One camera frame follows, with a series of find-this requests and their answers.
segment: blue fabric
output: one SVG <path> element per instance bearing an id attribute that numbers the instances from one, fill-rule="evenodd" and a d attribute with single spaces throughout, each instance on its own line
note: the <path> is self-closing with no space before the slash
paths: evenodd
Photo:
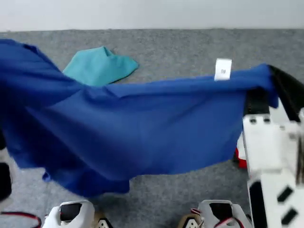
<path id="1" fill-rule="evenodd" d="M 114 55 L 106 47 L 78 51 L 63 73 L 88 86 L 104 86 L 127 77 L 138 68 L 128 56 Z"/>
<path id="2" fill-rule="evenodd" d="M 127 192 L 142 174 L 177 174 L 231 159 L 246 91 L 277 95 L 267 65 L 146 84 L 87 86 L 36 47 L 0 41 L 1 126 L 22 168 L 86 197 Z"/>

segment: teal cloth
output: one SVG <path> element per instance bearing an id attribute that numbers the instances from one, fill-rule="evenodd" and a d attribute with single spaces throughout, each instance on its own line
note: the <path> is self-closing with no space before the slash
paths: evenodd
<path id="1" fill-rule="evenodd" d="M 99 47 L 78 51 L 63 73 L 88 86 L 104 86 L 129 76 L 137 68 L 132 58 Z"/>

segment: gray carpet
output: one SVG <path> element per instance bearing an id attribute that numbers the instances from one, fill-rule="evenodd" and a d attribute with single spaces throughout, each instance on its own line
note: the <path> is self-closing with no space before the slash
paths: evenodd
<path id="1" fill-rule="evenodd" d="M 40 47 L 63 69 L 76 51 L 107 46 L 129 55 L 140 68 L 119 83 L 198 76 L 214 72 L 218 57 L 233 59 L 233 69 L 260 63 L 275 65 L 304 82 L 304 30 L 105 30 L 2 33 Z M 44 216 L 63 201 L 79 199 L 60 186 L 41 180 L 42 170 L 17 171 L 14 203 L 7 210 Z M 141 176 L 130 193 L 95 199 L 114 228 L 174 228 L 182 215 L 205 199 L 227 199 L 249 212 L 247 173 L 228 161 L 174 176 Z M 27 228 L 24 219 L 2 218 L 2 228 Z"/>

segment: white label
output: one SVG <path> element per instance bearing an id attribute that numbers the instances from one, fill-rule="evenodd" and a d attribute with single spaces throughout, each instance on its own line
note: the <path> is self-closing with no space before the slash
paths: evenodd
<path id="1" fill-rule="evenodd" d="M 232 60 L 218 58 L 215 64 L 214 80 L 229 80 L 231 73 Z"/>

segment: screw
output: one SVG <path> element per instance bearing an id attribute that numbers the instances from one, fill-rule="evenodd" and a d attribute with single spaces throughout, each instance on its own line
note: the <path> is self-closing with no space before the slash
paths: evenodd
<path id="1" fill-rule="evenodd" d="M 296 140 L 296 135 L 295 135 L 295 133 L 289 133 L 289 139 L 291 139 L 291 140 Z"/>
<path id="2" fill-rule="evenodd" d="M 270 119 L 269 119 L 268 117 L 265 117 L 265 118 L 264 118 L 264 122 L 265 122 L 266 124 L 269 124 L 269 123 L 270 123 Z"/>
<path id="3" fill-rule="evenodd" d="M 255 118 L 252 118 L 249 120 L 252 124 L 256 124 L 257 123 L 257 120 Z"/>

